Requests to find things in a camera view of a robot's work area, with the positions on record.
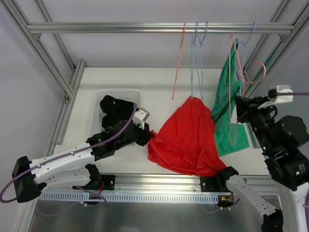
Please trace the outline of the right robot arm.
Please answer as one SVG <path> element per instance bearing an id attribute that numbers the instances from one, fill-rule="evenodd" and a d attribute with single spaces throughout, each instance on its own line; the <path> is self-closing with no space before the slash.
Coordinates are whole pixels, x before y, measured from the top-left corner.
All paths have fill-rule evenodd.
<path id="1" fill-rule="evenodd" d="M 264 232 L 309 230 L 309 160 L 299 147 L 309 141 L 303 119 L 285 116 L 275 121 L 278 109 L 268 97 L 235 98 L 237 120 L 249 123 L 265 156 L 271 179 L 277 183 L 281 208 L 266 202 L 231 166 L 215 176 L 216 187 L 230 191 L 250 206 Z"/>

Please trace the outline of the blue hanger with black top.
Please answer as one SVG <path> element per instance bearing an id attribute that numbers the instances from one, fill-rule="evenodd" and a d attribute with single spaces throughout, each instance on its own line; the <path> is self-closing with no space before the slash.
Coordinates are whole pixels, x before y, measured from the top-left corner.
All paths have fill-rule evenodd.
<path id="1" fill-rule="evenodd" d="M 203 43 L 207 36 L 209 28 L 209 23 L 206 21 L 206 27 L 204 29 L 204 35 L 202 39 L 199 39 L 199 49 L 200 49 L 200 72 L 197 71 L 198 81 L 199 81 L 199 91 L 200 91 L 200 98 L 204 99 L 204 87 L 203 87 Z"/>

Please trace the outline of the black tank top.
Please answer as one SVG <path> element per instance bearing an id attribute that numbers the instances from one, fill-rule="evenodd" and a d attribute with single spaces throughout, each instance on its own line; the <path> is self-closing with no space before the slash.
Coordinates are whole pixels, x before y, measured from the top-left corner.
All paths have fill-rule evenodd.
<path id="1" fill-rule="evenodd" d="M 102 118 L 103 128 L 112 127 L 121 120 L 128 120 L 133 112 L 134 103 L 116 99 L 110 95 L 104 96 L 99 103 L 101 110 L 106 115 Z"/>

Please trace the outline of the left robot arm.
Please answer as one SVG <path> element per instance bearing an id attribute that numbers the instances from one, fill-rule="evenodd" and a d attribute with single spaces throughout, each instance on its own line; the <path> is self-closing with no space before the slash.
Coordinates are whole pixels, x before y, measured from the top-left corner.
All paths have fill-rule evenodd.
<path id="1" fill-rule="evenodd" d="M 66 152 L 33 160 L 27 156 L 20 157 L 12 171 L 15 200 L 18 203 L 29 202 L 44 190 L 62 184 L 56 179 L 57 174 L 65 174 L 73 187 L 96 189 L 101 177 L 95 161 L 110 157 L 117 150 L 134 143 L 145 146 L 153 135 L 148 124 L 141 127 L 132 121 L 121 120 Z"/>

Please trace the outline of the red tank top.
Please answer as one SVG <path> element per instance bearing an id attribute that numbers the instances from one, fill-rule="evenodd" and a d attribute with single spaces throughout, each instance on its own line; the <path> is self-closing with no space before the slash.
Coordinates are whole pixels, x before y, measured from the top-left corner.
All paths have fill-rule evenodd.
<path id="1" fill-rule="evenodd" d="M 148 143 L 148 159 L 176 173 L 213 177 L 226 165 L 220 160 L 211 111 L 188 97 Z"/>

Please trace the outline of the blue hanger with grey top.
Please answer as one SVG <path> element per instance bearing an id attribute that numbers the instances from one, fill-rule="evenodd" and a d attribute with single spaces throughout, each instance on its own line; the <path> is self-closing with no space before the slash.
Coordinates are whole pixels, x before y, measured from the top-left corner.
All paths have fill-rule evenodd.
<path id="1" fill-rule="evenodd" d="M 193 85 L 193 79 L 194 79 L 194 69 L 195 69 L 195 61 L 196 61 L 196 37 L 197 37 L 197 31 L 198 31 L 198 21 L 196 22 L 196 27 L 194 29 L 194 33 L 191 34 L 191 54 L 190 54 L 190 60 L 191 60 L 191 66 L 190 66 L 190 87 L 191 87 L 191 98 L 193 98 L 193 91 L 194 91 L 194 85 Z"/>

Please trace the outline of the pink wire hanger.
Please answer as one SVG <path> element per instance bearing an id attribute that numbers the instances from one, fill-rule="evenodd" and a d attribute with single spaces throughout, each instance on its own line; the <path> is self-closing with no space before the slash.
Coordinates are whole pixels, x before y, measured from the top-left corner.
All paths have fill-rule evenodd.
<path id="1" fill-rule="evenodd" d="M 183 41 L 184 41 L 184 34 L 185 34 L 185 30 L 186 30 L 186 25 L 187 25 L 187 22 L 185 21 L 184 25 L 183 25 L 182 35 L 181 35 L 179 54 L 178 54 L 178 60 L 177 60 L 177 68 L 176 68 L 176 73 L 175 73 L 175 79 L 174 79 L 174 85 L 173 85 L 173 91 L 172 91 L 171 100 L 174 100 L 174 97 L 175 97 L 176 85 L 177 85 L 178 73 L 179 73 L 179 68 L 180 68 L 180 62 L 181 62 L 181 56 L 182 56 Z"/>

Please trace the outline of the pink hanger with green top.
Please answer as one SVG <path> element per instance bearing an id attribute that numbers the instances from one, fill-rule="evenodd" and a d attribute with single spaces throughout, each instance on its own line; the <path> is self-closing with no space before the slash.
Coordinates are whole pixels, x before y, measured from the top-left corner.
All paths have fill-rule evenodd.
<path id="1" fill-rule="evenodd" d="M 230 35 L 229 37 L 229 53 L 228 53 L 228 80 L 229 80 L 229 104 L 228 104 L 228 110 L 229 110 L 229 142 L 231 146 L 234 146 L 237 141 L 237 125 L 236 122 L 233 124 L 231 122 L 231 117 L 233 114 L 233 107 L 232 102 L 235 100 L 236 96 L 240 94 L 242 97 L 245 94 L 246 86 L 250 86 L 253 84 L 261 83 L 267 73 L 266 66 L 263 62 L 257 61 L 256 64 L 259 64 L 263 68 L 263 76 L 262 79 L 259 81 L 246 81 L 244 78 L 244 74 L 241 71 L 240 74 L 240 80 L 235 81 L 235 73 L 236 73 L 236 64 L 238 63 L 239 67 L 242 68 L 242 63 L 239 58 L 238 48 L 237 48 L 237 39 L 234 34 Z"/>

